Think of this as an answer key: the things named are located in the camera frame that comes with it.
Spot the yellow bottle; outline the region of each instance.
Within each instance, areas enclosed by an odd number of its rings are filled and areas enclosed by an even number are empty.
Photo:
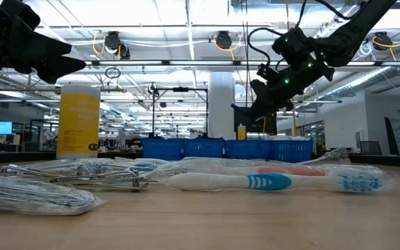
[[[237,140],[245,140],[247,138],[247,128],[240,124],[237,127]]]

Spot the white toothbrush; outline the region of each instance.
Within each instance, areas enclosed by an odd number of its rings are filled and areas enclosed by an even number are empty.
[[[185,173],[169,178],[169,184],[182,190],[218,190],[249,188],[252,190],[285,190],[296,187],[331,186],[345,192],[369,192],[380,189],[382,181],[362,174],[337,176],[296,176],[289,174],[253,174],[227,176],[221,174]]]

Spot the blue basket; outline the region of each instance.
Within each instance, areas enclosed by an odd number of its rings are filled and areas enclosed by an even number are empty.
[[[161,160],[183,159],[182,139],[142,139],[143,157]]]
[[[185,141],[186,157],[223,157],[224,140],[192,139]]]
[[[299,163],[311,160],[313,141],[273,140],[270,141],[270,160],[280,160],[289,163]]]
[[[226,156],[230,159],[268,159],[269,141],[227,140]]]

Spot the wooden table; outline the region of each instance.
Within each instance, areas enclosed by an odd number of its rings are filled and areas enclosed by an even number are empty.
[[[400,249],[400,167],[377,195],[290,191],[96,192],[75,217],[0,213],[0,249]]]

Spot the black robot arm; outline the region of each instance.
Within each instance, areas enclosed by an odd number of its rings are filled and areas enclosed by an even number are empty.
[[[277,71],[269,67],[269,62],[259,66],[257,74],[267,80],[267,84],[259,80],[251,82],[257,99],[245,111],[245,115],[257,119],[279,108],[291,110],[290,99],[296,94],[303,94],[306,87],[323,76],[332,81],[334,67],[345,66],[351,61],[365,36],[395,2],[396,0],[369,0],[362,3],[360,10],[353,17],[347,18],[350,20],[329,37],[306,37],[299,27],[292,28],[285,34],[262,28],[280,35],[274,41],[272,49],[282,55],[289,67]]]

